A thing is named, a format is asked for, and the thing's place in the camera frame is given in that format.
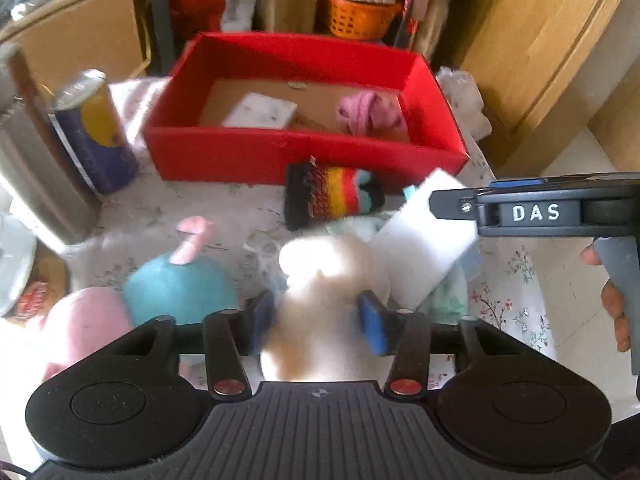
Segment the person's right hand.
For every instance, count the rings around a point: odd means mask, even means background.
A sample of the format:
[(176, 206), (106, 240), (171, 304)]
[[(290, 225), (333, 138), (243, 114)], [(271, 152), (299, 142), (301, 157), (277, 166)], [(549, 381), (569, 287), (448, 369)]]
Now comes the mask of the person's right hand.
[[(602, 261), (594, 250), (593, 244), (587, 246), (581, 253), (580, 258), (590, 266), (600, 266)], [(623, 294), (609, 278), (601, 292), (602, 306), (612, 318), (614, 326), (615, 340), (618, 352), (630, 350), (630, 330), (628, 318), (625, 314), (626, 301)]]

